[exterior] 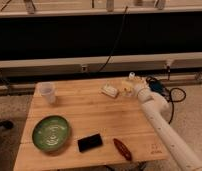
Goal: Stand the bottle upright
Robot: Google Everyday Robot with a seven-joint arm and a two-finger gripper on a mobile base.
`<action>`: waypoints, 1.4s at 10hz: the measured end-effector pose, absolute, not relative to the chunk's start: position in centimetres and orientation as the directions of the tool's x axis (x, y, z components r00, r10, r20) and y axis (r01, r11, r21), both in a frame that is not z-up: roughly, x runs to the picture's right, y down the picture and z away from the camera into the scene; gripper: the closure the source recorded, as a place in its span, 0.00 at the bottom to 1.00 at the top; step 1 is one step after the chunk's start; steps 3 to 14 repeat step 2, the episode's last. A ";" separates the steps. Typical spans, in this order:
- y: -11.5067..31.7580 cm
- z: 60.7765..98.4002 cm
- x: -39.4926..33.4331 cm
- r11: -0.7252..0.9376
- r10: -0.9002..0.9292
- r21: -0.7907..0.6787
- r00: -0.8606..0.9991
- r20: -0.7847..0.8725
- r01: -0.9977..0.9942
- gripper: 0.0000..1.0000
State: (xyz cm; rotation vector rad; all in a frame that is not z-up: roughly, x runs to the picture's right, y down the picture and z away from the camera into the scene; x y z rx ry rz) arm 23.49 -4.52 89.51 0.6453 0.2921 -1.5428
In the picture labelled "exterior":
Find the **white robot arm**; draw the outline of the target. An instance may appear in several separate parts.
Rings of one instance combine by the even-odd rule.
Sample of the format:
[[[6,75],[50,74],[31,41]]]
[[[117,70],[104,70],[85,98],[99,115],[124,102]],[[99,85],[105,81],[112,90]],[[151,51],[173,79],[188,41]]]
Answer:
[[[146,118],[182,171],[202,171],[202,160],[162,117],[169,108],[166,99],[143,83],[134,85],[133,89]]]

